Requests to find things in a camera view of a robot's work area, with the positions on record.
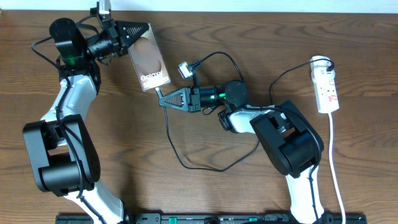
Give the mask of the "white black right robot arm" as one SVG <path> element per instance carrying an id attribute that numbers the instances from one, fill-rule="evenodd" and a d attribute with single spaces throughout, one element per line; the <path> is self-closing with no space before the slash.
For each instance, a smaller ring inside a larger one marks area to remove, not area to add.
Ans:
<path id="1" fill-rule="evenodd" d="M 218 86 L 185 86 L 163 95 L 159 105 L 189 113 L 224 106 L 218 119 L 225 131 L 255 134 L 272 165 L 285 176 L 290 194 L 290 211 L 299 223 L 320 223 L 317 170 L 323 143 L 303 114 L 289 100 L 279 105 L 251 106 L 241 80 Z"/>

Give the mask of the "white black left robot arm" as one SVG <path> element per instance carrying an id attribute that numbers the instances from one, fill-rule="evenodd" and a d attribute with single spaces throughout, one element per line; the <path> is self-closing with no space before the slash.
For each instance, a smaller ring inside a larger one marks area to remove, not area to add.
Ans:
<path id="1" fill-rule="evenodd" d="M 99 156 L 85 118 L 100 85 L 100 64 L 123 56 L 150 28 L 146 22 L 100 20 L 91 37 L 85 21 L 69 18 L 49 28 L 59 56 L 60 91 L 43 117 L 23 128 L 23 137 L 37 187 L 75 202 L 92 223 L 134 223 L 124 202 L 101 181 Z"/>

